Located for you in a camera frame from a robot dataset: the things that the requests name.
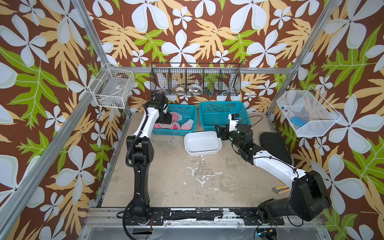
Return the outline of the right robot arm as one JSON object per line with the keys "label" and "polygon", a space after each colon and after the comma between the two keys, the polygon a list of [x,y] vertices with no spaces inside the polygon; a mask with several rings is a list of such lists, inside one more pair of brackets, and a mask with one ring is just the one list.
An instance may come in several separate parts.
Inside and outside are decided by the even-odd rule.
{"label": "right robot arm", "polygon": [[316,171],[304,171],[278,159],[253,140],[250,125],[234,127],[216,125],[217,137],[229,140],[237,154],[253,166],[261,168],[278,178],[291,190],[287,198],[264,201],[258,206],[258,219],[269,223],[282,216],[298,216],[309,222],[332,205],[322,176]]}

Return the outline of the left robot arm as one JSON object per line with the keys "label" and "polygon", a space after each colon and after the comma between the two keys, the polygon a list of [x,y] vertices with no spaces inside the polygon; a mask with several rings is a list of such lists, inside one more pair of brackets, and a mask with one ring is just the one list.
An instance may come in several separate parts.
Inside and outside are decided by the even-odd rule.
{"label": "left robot arm", "polygon": [[126,165],[134,170],[134,196],[123,213],[123,224],[147,224],[150,221],[150,198],[148,193],[149,167],[155,151],[151,134],[155,123],[170,123],[172,116],[165,113],[165,102],[150,100],[144,104],[144,116],[133,136],[126,138],[128,152]]}

